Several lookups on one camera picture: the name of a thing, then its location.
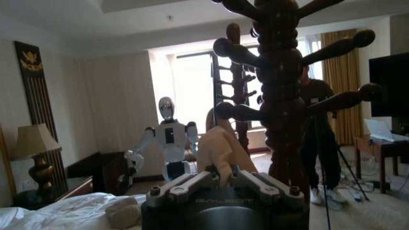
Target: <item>desk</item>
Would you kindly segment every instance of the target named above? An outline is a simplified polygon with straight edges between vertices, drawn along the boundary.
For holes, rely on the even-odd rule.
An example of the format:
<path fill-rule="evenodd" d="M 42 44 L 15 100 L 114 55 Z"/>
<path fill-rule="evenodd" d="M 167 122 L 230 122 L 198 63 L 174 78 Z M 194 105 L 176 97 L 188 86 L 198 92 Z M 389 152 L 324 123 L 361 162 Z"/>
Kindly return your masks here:
<path fill-rule="evenodd" d="M 380 139 L 371 139 L 369 136 L 355 138 L 355 152 L 356 152 L 356 174 L 361 179 L 361 151 L 369 152 L 379 161 L 379 181 L 381 193 L 385 189 L 385 158 L 393 158 L 393 174 L 397 175 L 397 157 L 408 154 L 409 141 L 389 142 Z"/>
<path fill-rule="evenodd" d="M 36 190 L 28 190 L 19 193 L 14 198 L 14 206 L 23 207 L 28 210 L 38 210 L 60 200 L 64 200 L 74 196 L 90 194 L 92 193 L 92 191 L 92 176 L 68 178 L 67 188 L 63 190 L 58 190 L 58 188 L 54 188 L 52 193 L 50 194 L 50 197 L 47 197 L 47 199 L 38 196 Z"/>

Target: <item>man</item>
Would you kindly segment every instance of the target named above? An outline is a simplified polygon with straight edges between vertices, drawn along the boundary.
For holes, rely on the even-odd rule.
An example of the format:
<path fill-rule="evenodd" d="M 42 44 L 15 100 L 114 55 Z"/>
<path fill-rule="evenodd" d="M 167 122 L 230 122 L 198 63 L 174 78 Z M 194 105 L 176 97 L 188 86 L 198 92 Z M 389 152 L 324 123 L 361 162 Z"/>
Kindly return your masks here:
<path fill-rule="evenodd" d="M 318 79 L 310 79 L 310 67 L 306 66 L 300 78 L 302 91 L 300 95 L 307 105 L 315 104 L 333 96 L 333 91 L 329 85 Z M 344 203 L 347 200 L 335 190 L 340 182 L 341 167 L 337 155 L 337 143 L 335 134 L 328 122 L 327 113 L 311 116 L 306 125 L 304 145 L 302 147 L 302 160 L 311 183 L 311 202 L 316 205 L 323 204 L 319 191 L 319 174 L 315 170 L 318 151 L 320 148 L 322 169 L 325 172 L 327 194 L 328 198 L 337 203 Z"/>

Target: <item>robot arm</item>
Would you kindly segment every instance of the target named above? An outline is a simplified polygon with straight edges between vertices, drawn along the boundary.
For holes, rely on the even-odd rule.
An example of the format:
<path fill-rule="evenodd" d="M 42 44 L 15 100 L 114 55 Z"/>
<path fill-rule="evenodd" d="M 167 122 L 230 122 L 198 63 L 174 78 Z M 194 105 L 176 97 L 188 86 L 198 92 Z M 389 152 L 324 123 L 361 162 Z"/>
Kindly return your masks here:
<path fill-rule="evenodd" d="M 199 141 L 199 137 L 198 137 L 198 127 L 196 127 L 196 123 L 195 122 L 190 122 L 187 125 L 187 135 L 188 135 L 188 139 L 191 142 L 191 149 L 192 152 L 198 158 L 198 141 Z"/>
<path fill-rule="evenodd" d="M 148 127 L 144 132 L 144 136 L 139 144 L 131 148 L 126 154 L 124 158 L 127 159 L 128 165 L 128 185 L 132 185 L 132 176 L 142 169 L 144 163 L 144 157 L 142 152 L 147 145 L 155 140 L 155 129 Z"/>

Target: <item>television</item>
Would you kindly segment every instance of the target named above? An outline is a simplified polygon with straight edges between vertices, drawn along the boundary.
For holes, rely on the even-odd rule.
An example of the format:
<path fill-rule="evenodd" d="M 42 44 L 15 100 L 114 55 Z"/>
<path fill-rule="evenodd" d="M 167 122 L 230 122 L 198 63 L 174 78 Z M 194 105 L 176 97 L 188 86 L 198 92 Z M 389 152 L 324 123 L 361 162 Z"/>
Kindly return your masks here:
<path fill-rule="evenodd" d="M 409 53 L 369 60 L 371 82 L 383 87 L 372 102 L 372 116 L 409 117 Z"/>

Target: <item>beige cloth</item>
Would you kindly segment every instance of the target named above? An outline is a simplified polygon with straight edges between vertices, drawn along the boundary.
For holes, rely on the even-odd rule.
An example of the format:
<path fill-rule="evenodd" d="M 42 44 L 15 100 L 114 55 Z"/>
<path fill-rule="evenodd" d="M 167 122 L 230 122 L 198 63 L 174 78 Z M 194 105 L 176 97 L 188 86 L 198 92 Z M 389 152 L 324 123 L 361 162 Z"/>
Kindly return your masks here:
<path fill-rule="evenodd" d="M 130 197 L 115 202 L 106 215 L 112 229 L 127 229 L 142 222 L 142 209 L 135 198 Z"/>
<path fill-rule="evenodd" d="M 231 164 L 239 165 L 242 170 L 258 172 L 252 159 L 236 137 L 220 126 L 214 127 L 199 140 L 199 172 L 212 164 L 220 173 L 220 187 L 231 185 Z"/>

